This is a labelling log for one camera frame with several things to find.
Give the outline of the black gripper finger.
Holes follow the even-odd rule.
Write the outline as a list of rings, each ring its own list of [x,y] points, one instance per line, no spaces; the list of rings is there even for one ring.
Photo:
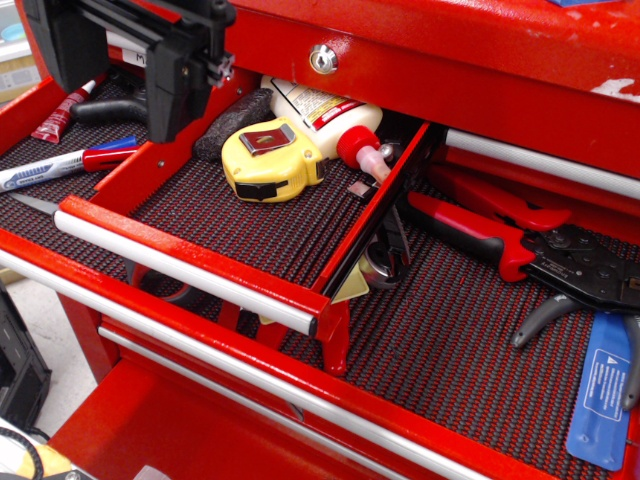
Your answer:
[[[169,143],[204,115],[213,88],[233,77],[235,56],[214,60],[185,42],[159,42],[147,51],[148,138]]]

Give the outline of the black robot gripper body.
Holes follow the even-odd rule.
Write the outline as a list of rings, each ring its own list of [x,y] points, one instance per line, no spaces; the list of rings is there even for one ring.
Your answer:
[[[22,10],[49,73],[71,92],[106,71],[106,32],[147,51],[185,42],[214,60],[236,20],[228,1],[24,1]]]

